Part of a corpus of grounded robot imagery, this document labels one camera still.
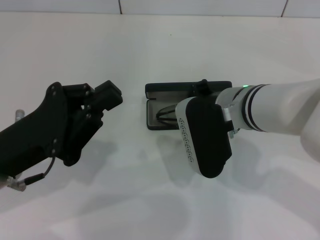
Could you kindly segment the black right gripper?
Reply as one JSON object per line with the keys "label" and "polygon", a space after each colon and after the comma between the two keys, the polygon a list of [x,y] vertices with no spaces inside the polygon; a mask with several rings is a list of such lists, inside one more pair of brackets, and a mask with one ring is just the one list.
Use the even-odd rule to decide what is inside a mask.
{"label": "black right gripper", "polygon": [[193,84],[193,96],[200,98],[216,98],[219,94],[219,84],[217,81],[207,81],[203,79]]}

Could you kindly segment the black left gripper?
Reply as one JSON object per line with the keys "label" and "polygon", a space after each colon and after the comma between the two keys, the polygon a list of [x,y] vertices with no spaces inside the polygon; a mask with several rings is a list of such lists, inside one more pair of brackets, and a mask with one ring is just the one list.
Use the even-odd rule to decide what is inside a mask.
{"label": "black left gripper", "polygon": [[102,127],[104,85],[51,84],[40,106],[0,133],[0,173],[15,177],[47,158],[70,167]]}

